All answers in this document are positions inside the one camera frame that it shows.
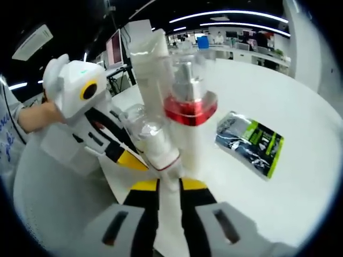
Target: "snack package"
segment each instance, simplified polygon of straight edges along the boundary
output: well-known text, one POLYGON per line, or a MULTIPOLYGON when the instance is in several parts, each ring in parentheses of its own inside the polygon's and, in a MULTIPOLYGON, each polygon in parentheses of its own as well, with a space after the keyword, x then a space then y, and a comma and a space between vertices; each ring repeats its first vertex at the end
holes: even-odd
POLYGON ((216 143, 243 162, 255 173, 270 179, 277 165, 284 138, 244 115, 230 112, 217 127, 216 143))

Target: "chair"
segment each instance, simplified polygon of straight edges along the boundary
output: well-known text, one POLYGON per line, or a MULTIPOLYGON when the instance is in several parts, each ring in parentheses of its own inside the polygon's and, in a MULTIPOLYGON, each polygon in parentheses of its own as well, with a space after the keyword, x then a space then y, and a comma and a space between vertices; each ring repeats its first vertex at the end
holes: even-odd
POLYGON ((245 50, 245 51, 249 51, 249 44, 245 44, 245 43, 236 43, 236 48, 237 49, 241 49, 241 50, 245 50))
POLYGON ((263 55, 268 55, 270 52, 268 51, 267 48, 265 47, 257 47, 257 51, 260 53, 260 54, 263 54, 263 55))

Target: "computer monitor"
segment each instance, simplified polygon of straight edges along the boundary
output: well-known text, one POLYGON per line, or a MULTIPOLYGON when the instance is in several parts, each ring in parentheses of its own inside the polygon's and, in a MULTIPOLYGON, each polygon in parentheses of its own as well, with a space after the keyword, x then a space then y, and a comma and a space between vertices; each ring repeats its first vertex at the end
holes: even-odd
POLYGON ((243 30, 243 36, 249 37, 250 31, 243 30))
POLYGON ((257 33, 256 41, 259 47, 266 47, 266 48, 268 47, 268 39, 264 33, 261 33, 261 32, 257 33))
POLYGON ((108 69, 119 67, 124 64, 120 29, 118 29, 107 41, 106 51, 108 57, 108 69))
POLYGON ((235 37, 235 38, 237 38, 238 35, 237 35, 237 32, 235 32, 235 31, 226 31, 226 37, 235 37))

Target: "ceiling light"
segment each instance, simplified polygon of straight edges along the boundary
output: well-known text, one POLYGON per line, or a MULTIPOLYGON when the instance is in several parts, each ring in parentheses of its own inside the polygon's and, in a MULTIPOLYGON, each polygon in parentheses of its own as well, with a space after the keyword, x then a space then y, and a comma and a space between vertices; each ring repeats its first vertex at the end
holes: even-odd
POLYGON ((136 12, 130 16, 129 20, 131 20, 134 16, 136 16, 141 10, 143 10, 144 8, 146 8, 148 5, 152 4, 153 2, 155 2, 156 0, 151 0, 150 2, 146 3, 145 5, 143 5, 142 8, 140 8, 139 10, 136 10, 136 12))
POLYGON ((181 18, 178 18, 178 19, 175 19, 175 20, 171 20, 169 23, 174 23, 174 22, 177 22, 177 21, 180 21, 180 20, 185 20, 185 19, 189 19, 189 18, 193 18, 193 17, 198 17, 198 16, 203 16, 203 15, 224 14, 224 13, 240 13, 240 14, 257 15, 257 16, 263 16, 263 17, 266 17, 266 18, 278 20, 278 21, 281 21, 281 22, 284 22, 284 23, 288 23, 288 20, 282 19, 282 18, 274 16, 274 15, 270 15, 270 14, 266 14, 266 13, 262 13, 262 12, 239 11, 239 10, 202 12, 202 13, 197 13, 197 14, 192 14, 192 15, 188 15, 188 16, 185 16, 185 17, 181 17, 181 18))
POLYGON ((226 16, 212 17, 212 18, 210 18, 210 20, 214 20, 214 21, 223 21, 223 22, 225 22, 225 21, 230 21, 230 19, 227 18, 226 16))
POLYGON ((180 31, 180 30, 185 29, 185 28, 187 28, 187 27, 176 28, 176 29, 174 29, 174 31, 180 31))
POLYGON ((200 26, 216 26, 216 25, 239 25, 239 26, 256 27, 256 28, 266 29, 266 30, 268 30, 268 31, 273 31, 273 32, 275 32, 275 33, 279 33, 279 34, 284 35, 284 36, 290 36, 289 33, 280 31, 280 30, 275 29, 275 28, 269 28, 269 27, 265 27, 265 26, 261 26, 261 25, 256 25, 256 24, 250 24, 250 23, 239 23, 239 22, 213 22, 213 23, 203 23, 203 24, 200 24, 200 26))
POLYGON ((10 86, 9 90, 17 89, 17 88, 20 88, 20 87, 26 87, 26 86, 27 86, 27 82, 24 82, 24 83, 20 83, 20 84, 16 84, 16 85, 10 86))

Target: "white pillar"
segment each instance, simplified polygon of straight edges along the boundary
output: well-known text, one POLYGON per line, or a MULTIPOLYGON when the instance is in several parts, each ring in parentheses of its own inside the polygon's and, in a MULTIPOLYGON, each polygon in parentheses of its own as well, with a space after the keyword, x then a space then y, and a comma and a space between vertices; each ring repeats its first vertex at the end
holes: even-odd
POLYGON ((322 70, 319 31, 296 0, 284 0, 284 9, 290 32, 289 75, 318 92, 322 70))

